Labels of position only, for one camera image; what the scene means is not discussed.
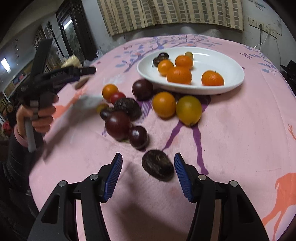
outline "pink cuff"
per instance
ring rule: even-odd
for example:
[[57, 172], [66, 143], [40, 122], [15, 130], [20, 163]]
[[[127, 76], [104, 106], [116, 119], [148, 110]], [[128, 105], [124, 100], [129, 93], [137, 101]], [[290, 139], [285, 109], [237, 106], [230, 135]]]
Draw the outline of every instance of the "pink cuff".
[[23, 146], [23, 147], [26, 147], [28, 148], [28, 142], [22, 138], [20, 136], [20, 134], [18, 133], [18, 130], [17, 130], [17, 124], [15, 125], [14, 127], [14, 134], [15, 134], [15, 138], [17, 139], [17, 141]]

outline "black fruit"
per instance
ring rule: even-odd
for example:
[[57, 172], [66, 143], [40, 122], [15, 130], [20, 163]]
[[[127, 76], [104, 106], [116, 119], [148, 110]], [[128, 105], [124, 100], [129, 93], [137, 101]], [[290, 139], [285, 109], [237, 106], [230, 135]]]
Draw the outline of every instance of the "black fruit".
[[131, 121], [135, 121], [136, 119], [139, 119], [142, 115], [141, 108], [137, 101], [135, 101], [132, 98], [121, 98], [115, 101], [114, 108], [116, 110], [124, 111]]
[[113, 113], [114, 111], [116, 111], [116, 110], [113, 107], [106, 107], [101, 110], [100, 117], [103, 120], [106, 120], [110, 116], [110, 114]]
[[164, 57], [165, 59], [168, 59], [168, 53], [165, 53], [165, 52], [160, 53], [160, 54], [158, 55], [158, 57]]
[[137, 100], [149, 100], [153, 95], [153, 84], [146, 79], [137, 80], [133, 84], [132, 92]]
[[159, 64], [162, 60], [164, 60], [164, 59], [166, 59], [166, 58], [163, 57], [163, 56], [154, 58], [154, 59], [153, 59], [153, 64], [154, 64], [154, 66], [155, 66], [155, 67], [158, 67], [158, 64]]
[[122, 141], [128, 138], [131, 121], [123, 111], [115, 111], [107, 118], [105, 128], [110, 136], [117, 141]]
[[169, 181], [174, 176], [174, 166], [168, 156], [160, 150], [150, 150], [142, 158], [146, 172], [160, 181]]
[[128, 134], [130, 144], [140, 150], [149, 143], [149, 136], [146, 129], [142, 126], [133, 126]]

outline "red cherry tomato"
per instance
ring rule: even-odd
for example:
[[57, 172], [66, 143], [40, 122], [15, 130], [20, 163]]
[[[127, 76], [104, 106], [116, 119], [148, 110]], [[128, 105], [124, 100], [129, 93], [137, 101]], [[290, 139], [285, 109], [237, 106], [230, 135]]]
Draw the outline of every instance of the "red cherry tomato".
[[113, 95], [111, 95], [110, 101], [112, 104], [114, 104], [115, 101], [117, 101], [118, 99], [121, 99], [121, 98], [126, 98], [126, 95], [122, 92], [117, 92], [117, 93], [114, 93]]

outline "white plate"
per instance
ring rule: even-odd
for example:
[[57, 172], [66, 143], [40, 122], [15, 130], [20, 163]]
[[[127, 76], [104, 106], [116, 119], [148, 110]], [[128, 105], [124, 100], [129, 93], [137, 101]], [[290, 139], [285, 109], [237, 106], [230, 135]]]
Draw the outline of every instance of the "white plate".
[[[193, 53], [193, 69], [191, 85], [170, 83], [166, 77], [162, 77], [157, 68], [153, 66], [153, 59], [161, 52], [169, 54], [169, 59], [175, 63], [179, 55], [186, 52]], [[216, 95], [233, 90], [242, 84], [244, 80], [244, 71], [242, 67], [232, 58], [214, 50], [198, 47], [176, 47], [153, 52], [144, 57], [137, 66], [139, 74], [156, 84], [157, 86], [174, 92], [195, 95]], [[222, 75], [224, 79], [223, 86], [203, 86], [201, 77], [207, 70], [213, 70]]]

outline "silver screw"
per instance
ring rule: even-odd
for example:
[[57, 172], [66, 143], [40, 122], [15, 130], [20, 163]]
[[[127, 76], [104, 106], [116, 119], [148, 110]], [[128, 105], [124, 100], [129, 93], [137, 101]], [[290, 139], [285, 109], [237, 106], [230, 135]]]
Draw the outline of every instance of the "silver screw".
[[93, 174], [89, 177], [92, 181], [97, 180], [98, 179], [98, 175], [97, 174]]
[[238, 183], [236, 181], [231, 181], [230, 185], [233, 186], [233, 187], [237, 187]]
[[203, 174], [200, 174], [198, 175], [198, 179], [201, 180], [201, 181], [204, 181], [207, 179], [207, 176], [203, 175]]
[[65, 180], [59, 182], [59, 186], [60, 186], [60, 187], [63, 187], [63, 186], [65, 186], [66, 184], [67, 184], [67, 182], [66, 182]]

